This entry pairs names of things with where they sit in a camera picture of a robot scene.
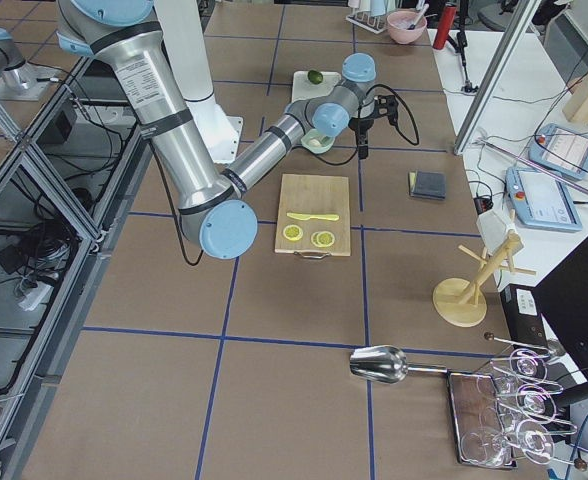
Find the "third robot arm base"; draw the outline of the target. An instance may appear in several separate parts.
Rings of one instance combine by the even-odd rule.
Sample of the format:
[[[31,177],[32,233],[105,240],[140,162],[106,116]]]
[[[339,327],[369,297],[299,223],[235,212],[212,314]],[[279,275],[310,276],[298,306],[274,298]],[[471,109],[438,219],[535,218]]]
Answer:
[[[47,86],[37,80],[38,72],[25,59],[12,35],[0,28],[0,100],[40,100]]]

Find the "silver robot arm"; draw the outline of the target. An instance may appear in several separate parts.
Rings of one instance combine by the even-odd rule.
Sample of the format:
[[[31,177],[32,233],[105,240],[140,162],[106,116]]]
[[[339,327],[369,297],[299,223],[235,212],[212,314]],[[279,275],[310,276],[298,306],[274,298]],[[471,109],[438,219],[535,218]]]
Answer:
[[[178,227],[207,255],[245,253],[258,221],[242,197],[311,130],[335,138],[373,102],[376,67],[348,56],[329,94],[289,104],[283,116],[224,170],[208,149],[229,123],[214,103],[203,28],[194,1],[60,1],[59,45],[111,67],[179,193]]]

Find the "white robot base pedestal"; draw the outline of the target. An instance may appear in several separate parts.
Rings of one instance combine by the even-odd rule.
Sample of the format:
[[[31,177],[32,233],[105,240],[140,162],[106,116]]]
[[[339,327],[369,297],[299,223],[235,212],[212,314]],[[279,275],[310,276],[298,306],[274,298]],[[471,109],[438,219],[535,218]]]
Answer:
[[[158,0],[154,9],[174,78],[206,147],[214,162],[230,164],[237,155],[243,119],[227,115],[216,99],[197,3]]]

